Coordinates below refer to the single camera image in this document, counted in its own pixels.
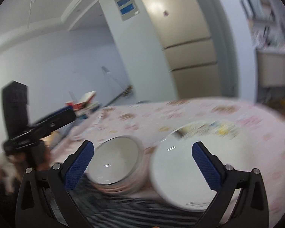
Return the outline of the left hand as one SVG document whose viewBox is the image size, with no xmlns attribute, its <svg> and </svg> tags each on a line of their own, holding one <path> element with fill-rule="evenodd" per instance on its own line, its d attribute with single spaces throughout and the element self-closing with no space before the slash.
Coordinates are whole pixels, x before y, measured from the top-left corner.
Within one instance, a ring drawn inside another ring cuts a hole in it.
<svg viewBox="0 0 285 228">
<path fill-rule="evenodd" d="M 10 155 L 9 160 L 20 174 L 23 174 L 27 168 L 35 171 L 48 170 L 50 169 L 51 150 L 44 141 L 39 141 L 35 147 Z"/>
</svg>

